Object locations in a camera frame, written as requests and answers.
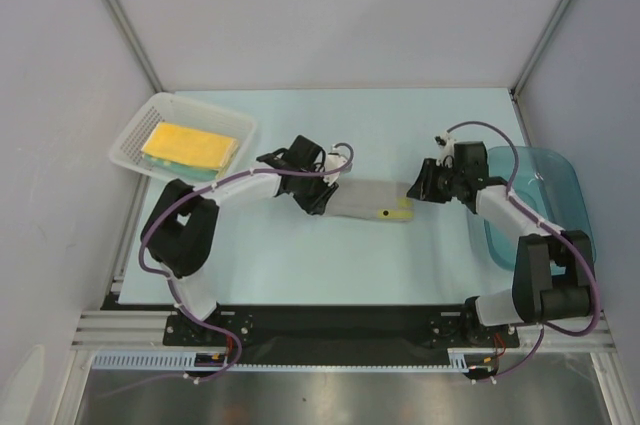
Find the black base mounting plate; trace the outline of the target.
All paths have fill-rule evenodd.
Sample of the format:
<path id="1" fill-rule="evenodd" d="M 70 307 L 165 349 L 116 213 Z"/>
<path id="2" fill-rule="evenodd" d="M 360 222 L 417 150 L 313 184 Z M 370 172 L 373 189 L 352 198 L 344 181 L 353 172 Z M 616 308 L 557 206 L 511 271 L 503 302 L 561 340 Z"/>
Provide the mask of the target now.
<path id="1" fill-rule="evenodd" d="M 519 347 L 507 326 L 484 327 L 463 305 L 221 305 L 203 325 L 174 312 L 163 343 L 243 346 L 243 365 L 401 367 L 443 365 L 454 348 L 478 353 Z"/>

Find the teal and cream towel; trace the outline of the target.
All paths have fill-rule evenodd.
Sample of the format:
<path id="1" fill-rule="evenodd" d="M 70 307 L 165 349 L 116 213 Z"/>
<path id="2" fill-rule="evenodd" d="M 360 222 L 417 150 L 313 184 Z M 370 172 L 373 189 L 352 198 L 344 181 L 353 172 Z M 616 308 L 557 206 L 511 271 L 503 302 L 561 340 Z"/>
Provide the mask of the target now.
<path id="1" fill-rule="evenodd" d="M 207 182 L 214 181 L 218 175 L 215 169 L 198 168 L 189 165 L 172 162 L 170 160 L 159 159 L 157 157 L 143 154 L 142 158 L 155 168 L 171 172 L 181 177 L 184 181 L 189 182 Z"/>

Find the yellow towel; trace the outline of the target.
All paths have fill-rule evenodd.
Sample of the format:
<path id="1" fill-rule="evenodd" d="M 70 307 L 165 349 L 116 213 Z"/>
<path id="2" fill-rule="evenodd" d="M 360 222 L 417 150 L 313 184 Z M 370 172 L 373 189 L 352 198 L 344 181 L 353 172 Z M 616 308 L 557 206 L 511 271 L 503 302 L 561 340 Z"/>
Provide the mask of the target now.
<path id="1" fill-rule="evenodd" d="M 160 122 L 141 148 L 143 154 L 198 168 L 224 168 L 238 149 L 238 140 L 167 122 Z"/>

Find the aluminium frame rail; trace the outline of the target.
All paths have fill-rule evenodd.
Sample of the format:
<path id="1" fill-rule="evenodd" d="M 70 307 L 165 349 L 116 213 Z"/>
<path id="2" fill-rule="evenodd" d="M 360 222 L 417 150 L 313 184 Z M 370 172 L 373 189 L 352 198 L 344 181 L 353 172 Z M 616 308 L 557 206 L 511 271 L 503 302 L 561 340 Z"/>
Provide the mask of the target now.
<path id="1" fill-rule="evenodd" d="M 72 349 L 159 349 L 190 347 L 190 345 L 163 345 L 166 336 L 176 332 L 166 331 L 169 321 L 177 314 L 172 311 L 86 311 L 81 314 L 71 342 Z M 315 327 L 293 329 L 292 333 L 306 333 L 311 338 L 372 338 L 372 327 Z M 520 327 L 517 338 L 520 346 L 516 351 L 531 348 L 538 338 L 535 326 Z M 606 323 L 601 320 L 596 330 L 583 338 L 569 337 L 545 327 L 545 336 L 538 351 L 540 353 L 613 353 L 616 351 L 613 338 Z"/>

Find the white perforated plastic basket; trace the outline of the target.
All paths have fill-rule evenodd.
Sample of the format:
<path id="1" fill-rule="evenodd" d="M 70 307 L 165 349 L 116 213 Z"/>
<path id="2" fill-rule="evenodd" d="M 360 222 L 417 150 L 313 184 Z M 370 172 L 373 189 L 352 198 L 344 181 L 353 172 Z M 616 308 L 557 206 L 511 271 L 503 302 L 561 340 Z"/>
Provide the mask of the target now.
<path id="1" fill-rule="evenodd" d="M 157 93 L 120 132 L 109 158 L 164 182 L 211 182 L 238 168 L 256 131 L 256 120 L 247 114 Z"/>

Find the blue translucent plastic tub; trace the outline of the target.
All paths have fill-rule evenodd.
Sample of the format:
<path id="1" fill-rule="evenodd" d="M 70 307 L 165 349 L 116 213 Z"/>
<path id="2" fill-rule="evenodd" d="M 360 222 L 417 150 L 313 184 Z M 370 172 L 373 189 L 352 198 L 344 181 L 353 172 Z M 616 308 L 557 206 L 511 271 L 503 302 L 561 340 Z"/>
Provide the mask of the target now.
<path id="1" fill-rule="evenodd" d="M 559 153 L 543 148 L 517 148 L 519 167 L 513 189 L 544 218 L 566 230 L 580 230 L 594 238 L 578 176 Z M 494 225 L 467 214 L 471 250 L 489 268 L 514 270 L 516 246 Z"/>

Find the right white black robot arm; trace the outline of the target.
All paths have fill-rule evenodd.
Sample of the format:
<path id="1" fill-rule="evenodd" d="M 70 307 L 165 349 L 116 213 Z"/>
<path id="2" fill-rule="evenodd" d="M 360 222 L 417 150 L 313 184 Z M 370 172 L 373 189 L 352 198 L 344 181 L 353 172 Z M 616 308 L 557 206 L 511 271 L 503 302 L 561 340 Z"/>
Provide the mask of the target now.
<path id="1" fill-rule="evenodd" d="M 449 135 L 436 142 L 440 156 L 423 161 L 408 198 L 437 204 L 456 199 L 516 246 L 510 289 L 471 299 L 474 313 L 460 322 L 463 340 L 484 346 L 503 325 L 540 324 L 567 336 L 590 334 L 601 305 L 589 236 L 549 221 L 516 194 L 511 178 L 491 175 L 483 142 L 459 142 Z"/>

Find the pale green cloth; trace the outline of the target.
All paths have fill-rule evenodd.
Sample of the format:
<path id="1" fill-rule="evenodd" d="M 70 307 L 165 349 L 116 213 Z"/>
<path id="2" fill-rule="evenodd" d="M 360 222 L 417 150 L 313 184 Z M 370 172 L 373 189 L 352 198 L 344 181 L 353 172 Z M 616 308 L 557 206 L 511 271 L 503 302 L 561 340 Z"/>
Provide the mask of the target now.
<path id="1" fill-rule="evenodd" d="M 370 221 L 409 222 L 414 218 L 410 185 L 397 181 L 341 179 L 324 216 Z"/>

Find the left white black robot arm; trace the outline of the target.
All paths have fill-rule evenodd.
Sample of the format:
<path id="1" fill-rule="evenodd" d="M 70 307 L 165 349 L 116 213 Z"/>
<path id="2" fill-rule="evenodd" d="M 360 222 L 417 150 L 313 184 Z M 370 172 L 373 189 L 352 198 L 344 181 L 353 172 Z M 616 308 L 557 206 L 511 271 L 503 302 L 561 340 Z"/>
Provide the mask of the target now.
<path id="1" fill-rule="evenodd" d="M 322 215 L 353 159 L 347 143 L 326 151 L 299 135 L 289 147 L 257 157 L 251 168 L 200 189 L 180 179 L 165 186 L 141 232 L 138 261 L 143 271 L 167 281 L 174 307 L 188 317 L 189 338 L 208 345 L 220 333 L 212 315 L 218 302 L 204 279 L 220 211 L 288 195 L 305 213 Z"/>

